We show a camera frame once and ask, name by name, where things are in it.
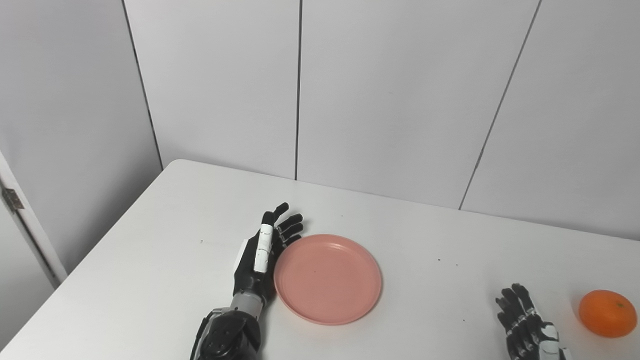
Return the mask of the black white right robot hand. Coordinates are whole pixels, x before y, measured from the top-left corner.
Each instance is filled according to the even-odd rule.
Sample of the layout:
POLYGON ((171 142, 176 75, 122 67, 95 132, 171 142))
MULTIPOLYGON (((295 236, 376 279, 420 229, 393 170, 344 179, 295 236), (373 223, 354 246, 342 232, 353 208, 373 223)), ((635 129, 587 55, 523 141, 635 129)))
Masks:
POLYGON ((506 349, 512 360, 572 360, 567 347, 560 345, 559 333, 544 321, 530 292, 519 283, 501 291, 494 299, 500 308, 497 319, 505 330, 506 349))

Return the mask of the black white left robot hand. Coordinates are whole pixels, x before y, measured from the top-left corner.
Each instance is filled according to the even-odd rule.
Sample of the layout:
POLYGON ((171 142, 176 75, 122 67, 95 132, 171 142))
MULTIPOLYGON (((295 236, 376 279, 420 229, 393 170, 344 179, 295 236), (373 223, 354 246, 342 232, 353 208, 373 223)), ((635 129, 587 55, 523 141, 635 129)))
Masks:
POLYGON ((290 209, 287 202, 273 211, 266 211, 256 235, 247 240, 234 271, 233 294, 251 293, 266 305, 275 297, 274 271, 281 254, 288 246, 302 238, 303 216, 291 215, 277 223, 290 209))

